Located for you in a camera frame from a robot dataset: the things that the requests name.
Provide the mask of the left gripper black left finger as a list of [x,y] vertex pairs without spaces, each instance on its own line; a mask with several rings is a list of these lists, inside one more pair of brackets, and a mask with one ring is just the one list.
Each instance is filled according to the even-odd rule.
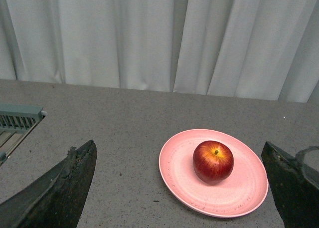
[[89,140],[0,205],[2,228],[75,228],[92,183],[97,148]]

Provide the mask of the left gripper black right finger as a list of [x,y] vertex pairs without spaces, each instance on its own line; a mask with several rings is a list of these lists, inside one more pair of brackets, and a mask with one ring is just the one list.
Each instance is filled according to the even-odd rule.
[[262,161],[286,228],[319,226],[319,172],[305,163],[305,156],[318,150],[310,146],[293,157],[271,142],[264,145]]

